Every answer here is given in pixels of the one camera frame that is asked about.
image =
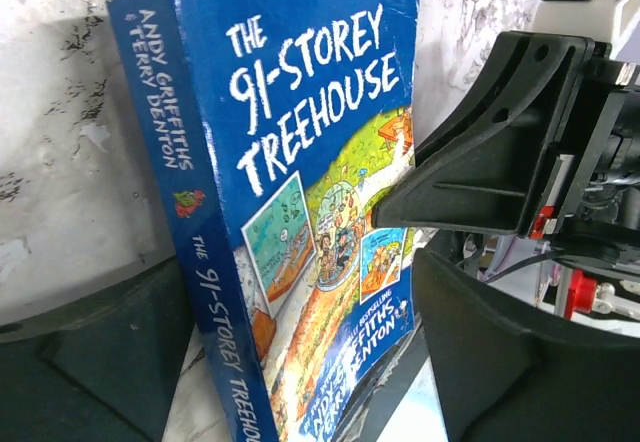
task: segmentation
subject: book cover illustration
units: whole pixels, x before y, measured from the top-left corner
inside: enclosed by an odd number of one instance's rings
[[[413,167],[418,0],[108,7],[234,441],[331,440],[413,329],[421,241],[371,211]]]
[[[360,302],[400,280],[404,229],[378,229],[362,240]]]

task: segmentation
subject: white marble table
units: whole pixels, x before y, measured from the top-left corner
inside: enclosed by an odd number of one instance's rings
[[[2,0],[1,7],[3,325],[118,283],[173,247],[104,0]],[[496,35],[525,28],[535,7],[535,0],[421,0],[417,141],[460,101]],[[198,353],[194,341],[168,442],[227,440]]]

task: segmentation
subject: blue book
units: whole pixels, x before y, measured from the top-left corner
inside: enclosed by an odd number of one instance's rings
[[[418,0],[109,0],[235,441],[327,441],[413,329]]]

